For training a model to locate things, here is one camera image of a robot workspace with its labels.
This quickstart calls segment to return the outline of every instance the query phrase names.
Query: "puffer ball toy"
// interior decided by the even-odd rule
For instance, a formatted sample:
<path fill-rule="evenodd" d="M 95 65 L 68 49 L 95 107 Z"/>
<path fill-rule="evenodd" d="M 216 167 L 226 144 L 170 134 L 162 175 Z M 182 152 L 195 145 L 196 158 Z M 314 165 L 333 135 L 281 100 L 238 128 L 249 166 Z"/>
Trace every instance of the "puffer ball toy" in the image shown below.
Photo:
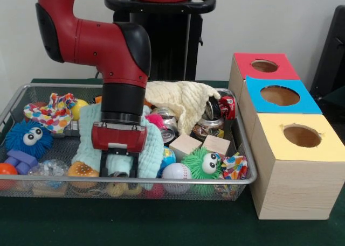
<path fill-rule="evenodd" d="M 41 158 L 52 147 L 53 138 L 40 123 L 23 120 L 7 133 L 5 145 L 7 151 L 16 150 Z"/>
<path fill-rule="evenodd" d="M 205 147 L 200 147 L 185 156 L 181 163 L 189 168 L 192 179 L 218 179 L 221 159 L 219 154 L 209 153 Z M 193 189 L 202 196 L 212 195 L 215 190 L 212 185 L 205 184 L 195 185 Z"/>

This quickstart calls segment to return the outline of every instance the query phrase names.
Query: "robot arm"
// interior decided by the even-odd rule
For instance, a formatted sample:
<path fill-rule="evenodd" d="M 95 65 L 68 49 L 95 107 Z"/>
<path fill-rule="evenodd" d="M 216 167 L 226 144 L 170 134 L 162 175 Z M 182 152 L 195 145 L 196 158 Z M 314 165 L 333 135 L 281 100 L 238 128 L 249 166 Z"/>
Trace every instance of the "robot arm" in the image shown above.
<path fill-rule="evenodd" d="M 143 27 L 132 23 L 101 23 L 73 14 L 74 0 L 38 0 L 37 18 L 44 47 L 57 62 L 95 66 L 103 74 L 101 122 L 92 129 L 95 149 L 106 154 L 137 157 L 143 150 L 146 128 L 140 127 L 151 48 Z"/>

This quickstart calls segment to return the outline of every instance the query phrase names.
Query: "toy hamburger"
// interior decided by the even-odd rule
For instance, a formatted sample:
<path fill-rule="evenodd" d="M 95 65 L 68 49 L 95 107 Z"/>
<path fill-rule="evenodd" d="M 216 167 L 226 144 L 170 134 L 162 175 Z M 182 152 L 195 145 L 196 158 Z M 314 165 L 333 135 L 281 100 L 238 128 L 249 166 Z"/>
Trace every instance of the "toy hamburger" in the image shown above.
<path fill-rule="evenodd" d="M 99 177 L 99 172 L 92 169 L 90 166 L 76 161 L 69 169 L 68 169 L 68 176 L 70 177 Z M 97 185 L 97 182 L 70 182 L 70 184 L 78 189 L 90 189 Z"/>

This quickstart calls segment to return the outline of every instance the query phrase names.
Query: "stacked boxes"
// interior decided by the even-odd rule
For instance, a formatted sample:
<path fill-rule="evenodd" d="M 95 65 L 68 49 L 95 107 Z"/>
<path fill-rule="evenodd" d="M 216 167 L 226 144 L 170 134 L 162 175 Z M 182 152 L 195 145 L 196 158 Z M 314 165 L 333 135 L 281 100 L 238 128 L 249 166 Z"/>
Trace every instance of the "stacked boxes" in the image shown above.
<path fill-rule="evenodd" d="M 229 88 L 258 169 L 260 219 L 328 219 L 345 179 L 345 147 L 282 54 L 235 54 Z"/>

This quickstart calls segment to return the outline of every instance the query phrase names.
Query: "baseball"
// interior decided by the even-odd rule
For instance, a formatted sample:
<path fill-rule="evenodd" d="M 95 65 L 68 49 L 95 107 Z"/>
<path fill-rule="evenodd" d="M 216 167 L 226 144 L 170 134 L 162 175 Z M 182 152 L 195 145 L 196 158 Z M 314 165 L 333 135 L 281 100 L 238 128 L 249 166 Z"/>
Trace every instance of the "baseball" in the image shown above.
<path fill-rule="evenodd" d="M 191 179 L 191 173 L 187 166 L 184 164 L 170 164 L 168 165 L 163 173 L 162 179 Z M 173 195 L 182 195 L 186 193 L 190 184 L 164 184 L 165 190 Z"/>

